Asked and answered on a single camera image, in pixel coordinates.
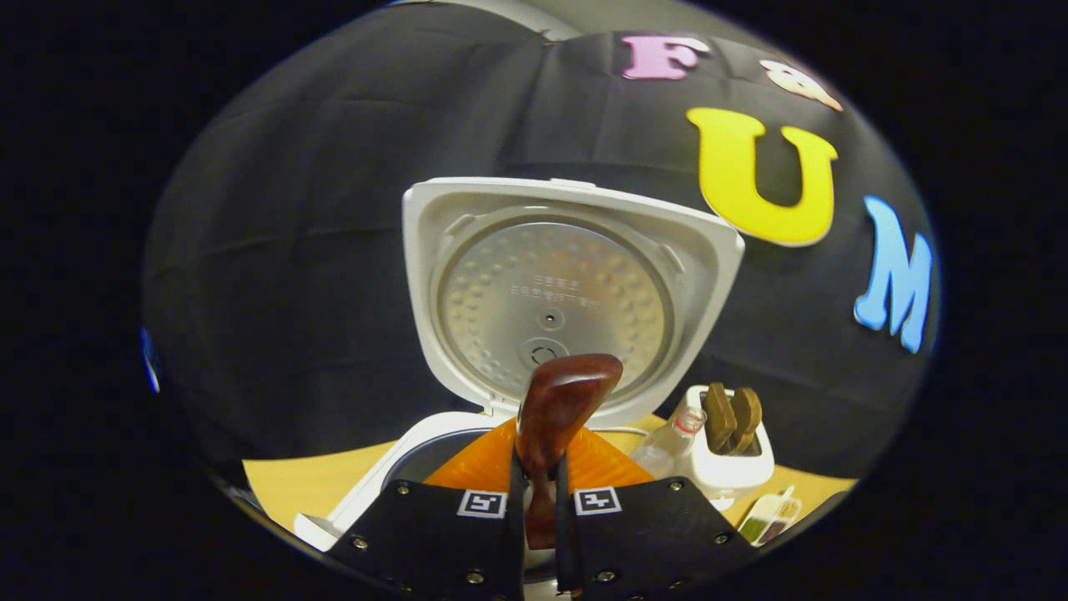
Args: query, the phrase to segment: yellow letter u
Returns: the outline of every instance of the yellow letter u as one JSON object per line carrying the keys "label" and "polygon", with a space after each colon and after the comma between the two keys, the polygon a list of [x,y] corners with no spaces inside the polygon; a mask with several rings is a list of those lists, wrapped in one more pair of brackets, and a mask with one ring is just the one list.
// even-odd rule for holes
{"label": "yellow letter u", "polygon": [[766,131],[763,123],[714,108],[691,108],[686,116],[701,132],[697,180],[717,215],[743,233],[782,246],[807,246],[827,235],[834,215],[831,161],[838,158],[830,142],[783,127],[783,137],[798,148],[801,200],[780,206],[756,191],[756,138]]}

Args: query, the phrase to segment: bread slice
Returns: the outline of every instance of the bread slice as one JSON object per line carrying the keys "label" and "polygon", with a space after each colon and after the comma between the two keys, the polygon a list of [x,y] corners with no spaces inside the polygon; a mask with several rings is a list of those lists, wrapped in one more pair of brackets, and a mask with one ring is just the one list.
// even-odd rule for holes
{"label": "bread slice", "polygon": [[714,382],[708,385],[708,393],[701,402],[708,420],[705,422],[705,437],[708,439],[708,450],[717,454],[726,453],[723,448],[728,444],[731,436],[738,428],[738,420],[727,399],[723,384]]}
{"label": "bread slice", "polygon": [[727,442],[727,455],[740,455],[753,444],[756,427],[764,417],[760,399],[752,389],[737,389],[731,399],[731,408],[738,421],[738,427]]}

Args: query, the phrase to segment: black fabric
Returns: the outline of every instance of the black fabric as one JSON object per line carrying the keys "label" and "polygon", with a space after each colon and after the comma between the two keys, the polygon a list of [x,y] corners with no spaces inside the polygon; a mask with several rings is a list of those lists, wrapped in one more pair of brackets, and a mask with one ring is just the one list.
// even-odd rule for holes
{"label": "black fabric", "polygon": [[157,208],[143,292],[164,385],[209,457],[335,453],[476,411],[420,350],[399,199],[492,174],[540,53],[489,13],[388,7],[279,65],[198,138]]}
{"label": "black fabric", "polygon": [[866,471],[906,415],[939,320],[937,266],[918,355],[852,319],[871,268],[865,194],[894,206],[910,247],[920,232],[938,251],[908,174],[836,91],[842,113],[772,83],[758,61],[780,57],[705,38],[712,51],[687,79],[628,80],[621,35],[545,44],[473,9],[391,6],[302,50],[209,125],[157,210],[144,311],[166,385],[195,407],[215,455],[335,453],[476,411],[422,357],[404,190],[447,175],[565,177],[708,211],[686,118],[707,106],[765,124],[757,187],[772,202],[800,195],[780,128],[830,141],[834,221],[805,248],[747,236],[717,327],[661,414],[695,383],[751,386],[779,463]]}

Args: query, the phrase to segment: glass bottle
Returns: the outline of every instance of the glass bottle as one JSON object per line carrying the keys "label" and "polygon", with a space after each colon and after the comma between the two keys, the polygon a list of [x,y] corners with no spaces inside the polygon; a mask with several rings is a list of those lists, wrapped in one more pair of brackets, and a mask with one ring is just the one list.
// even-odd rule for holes
{"label": "glass bottle", "polygon": [[642,441],[630,459],[658,480],[674,475],[676,461],[693,446],[707,420],[704,410],[680,404],[672,420]]}

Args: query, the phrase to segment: small container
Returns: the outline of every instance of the small container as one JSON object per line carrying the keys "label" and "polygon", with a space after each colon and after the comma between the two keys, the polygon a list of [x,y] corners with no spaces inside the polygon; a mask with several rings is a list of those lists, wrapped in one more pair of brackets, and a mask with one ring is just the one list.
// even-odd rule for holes
{"label": "small container", "polygon": [[801,501],[791,499],[794,487],[783,494],[767,494],[756,500],[738,534],[753,547],[766,544],[788,528],[801,513]]}

